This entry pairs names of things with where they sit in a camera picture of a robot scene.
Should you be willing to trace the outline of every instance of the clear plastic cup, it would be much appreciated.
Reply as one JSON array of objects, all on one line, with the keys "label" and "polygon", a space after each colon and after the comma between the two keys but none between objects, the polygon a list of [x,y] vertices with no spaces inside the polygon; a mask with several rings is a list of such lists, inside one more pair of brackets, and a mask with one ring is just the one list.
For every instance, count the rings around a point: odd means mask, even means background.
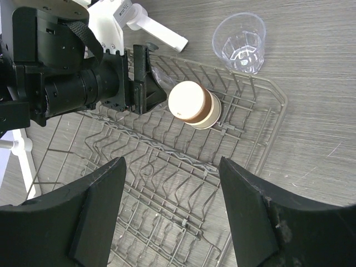
[{"label": "clear plastic cup", "polygon": [[227,68],[256,74],[264,62],[265,38],[266,27],[260,17],[238,13],[217,27],[212,48]]}]

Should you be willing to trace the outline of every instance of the brown rim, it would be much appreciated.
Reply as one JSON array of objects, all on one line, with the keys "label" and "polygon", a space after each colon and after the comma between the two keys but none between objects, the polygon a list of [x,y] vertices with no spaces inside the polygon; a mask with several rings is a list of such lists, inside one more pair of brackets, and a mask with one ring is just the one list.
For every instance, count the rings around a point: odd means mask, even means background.
[{"label": "brown rim", "polygon": [[201,107],[200,111],[194,117],[182,120],[182,121],[184,121],[186,123],[198,123],[198,122],[201,122],[210,113],[211,105],[212,105],[211,94],[208,92],[207,89],[205,89],[201,85],[200,85],[200,87],[201,87],[201,89],[203,91],[203,94],[204,94],[204,101],[203,101],[202,107]]}]

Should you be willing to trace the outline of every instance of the white cup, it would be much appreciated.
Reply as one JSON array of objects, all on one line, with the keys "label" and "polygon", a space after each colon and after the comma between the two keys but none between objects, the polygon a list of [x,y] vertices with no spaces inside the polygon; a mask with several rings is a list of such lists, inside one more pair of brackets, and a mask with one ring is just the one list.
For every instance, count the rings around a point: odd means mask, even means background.
[{"label": "white cup", "polygon": [[221,115],[218,97],[192,81],[181,82],[172,89],[168,106],[175,117],[199,130],[216,124]]}]

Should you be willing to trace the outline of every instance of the dish rack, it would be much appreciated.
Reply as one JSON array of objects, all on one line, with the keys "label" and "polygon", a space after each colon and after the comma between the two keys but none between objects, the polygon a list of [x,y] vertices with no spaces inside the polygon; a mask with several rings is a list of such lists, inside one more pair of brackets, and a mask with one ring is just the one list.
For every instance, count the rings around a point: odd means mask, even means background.
[{"label": "dish rack", "polygon": [[[151,63],[216,94],[223,106],[218,123],[196,130],[168,109],[138,116],[101,105],[52,119],[37,171],[42,192],[123,156],[127,178],[108,266],[236,266],[217,168],[227,157],[261,174],[287,96],[259,76],[155,53]],[[75,127],[66,131],[67,123]]]}]

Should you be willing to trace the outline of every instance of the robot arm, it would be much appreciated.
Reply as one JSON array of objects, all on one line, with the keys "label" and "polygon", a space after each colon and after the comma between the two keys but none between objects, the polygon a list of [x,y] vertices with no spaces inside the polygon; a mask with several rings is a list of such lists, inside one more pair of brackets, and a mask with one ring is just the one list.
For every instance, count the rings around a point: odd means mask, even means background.
[{"label": "robot arm", "polygon": [[[152,74],[147,47],[133,48],[133,80],[123,42],[119,48],[103,48],[101,36],[95,35],[99,27],[94,33],[89,27],[88,10],[96,5],[87,9],[72,0],[0,4],[0,132],[29,127],[30,119],[45,126],[51,117],[94,109],[98,101],[117,111],[143,114],[166,100]],[[106,19],[101,21],[102,28]],[[118,35],[112,36],[122,40],[121,28],[116,29]],[[94,57],[84,59],[86,47]]]}]

